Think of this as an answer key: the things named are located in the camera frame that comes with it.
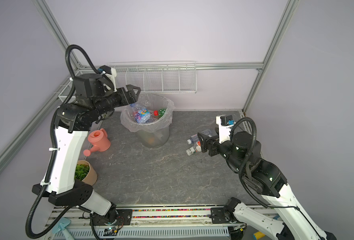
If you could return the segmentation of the green soda bottle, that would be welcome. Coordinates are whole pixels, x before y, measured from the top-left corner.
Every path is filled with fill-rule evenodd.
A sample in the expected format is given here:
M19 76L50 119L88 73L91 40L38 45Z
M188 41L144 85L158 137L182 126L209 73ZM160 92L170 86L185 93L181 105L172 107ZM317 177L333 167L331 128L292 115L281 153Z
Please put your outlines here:
M159 118L162 118L166 112L166 109L160 109L157 111L158 112L158 117Z

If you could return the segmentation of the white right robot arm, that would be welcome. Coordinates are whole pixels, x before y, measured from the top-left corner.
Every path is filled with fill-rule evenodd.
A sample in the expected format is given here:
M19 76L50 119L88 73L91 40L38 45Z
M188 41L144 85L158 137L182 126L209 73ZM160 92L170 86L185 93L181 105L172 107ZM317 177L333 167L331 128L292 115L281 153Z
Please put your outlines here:
M273 163L261 156L257 127L253 119L244 117L237 122L231 115L216 118L217 135L198 133L202 152L211 157L220 155L238 175L244 190L258 204L273 209L278 220L230 198L219 219L241 222L259 230L272 240L334 240L333 233L323 231L295 197L287 178Z

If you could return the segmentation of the light blue label bottle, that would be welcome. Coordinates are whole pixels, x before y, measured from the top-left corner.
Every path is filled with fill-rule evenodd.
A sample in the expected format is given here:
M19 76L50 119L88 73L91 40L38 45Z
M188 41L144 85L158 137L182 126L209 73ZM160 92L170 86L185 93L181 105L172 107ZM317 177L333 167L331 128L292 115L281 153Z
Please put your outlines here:
M134 103L130 105L133 111L134 120L138 124L145 124L151 117L151 113L144 106Z

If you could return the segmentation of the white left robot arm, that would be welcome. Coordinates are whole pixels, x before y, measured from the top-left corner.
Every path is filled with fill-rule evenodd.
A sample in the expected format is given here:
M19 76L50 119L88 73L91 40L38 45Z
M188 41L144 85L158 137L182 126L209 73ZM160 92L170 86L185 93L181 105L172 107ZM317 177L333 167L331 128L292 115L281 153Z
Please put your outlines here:
M70 63L73 50L83 54L93 74L75 75ZM111 79L112 72L107 72L106 66L97 69L86 51L78 45L66 48L65 63L72 78L72 87L53 114L50 124L50 161L43 180L32 188L37 197L25 223L26 235L31 239L46 235L74 207L91 216L101 216L107 224L114 224L118 218L116 205L98 194L91 185L75 179L75 170L81 147L92 124L102 121L103 115L113 113L115 108L136 103L141 89L133 85L116 88ZM32 221L42 198L48 198L51 204L65 209L50 226L40 233L34 233Z

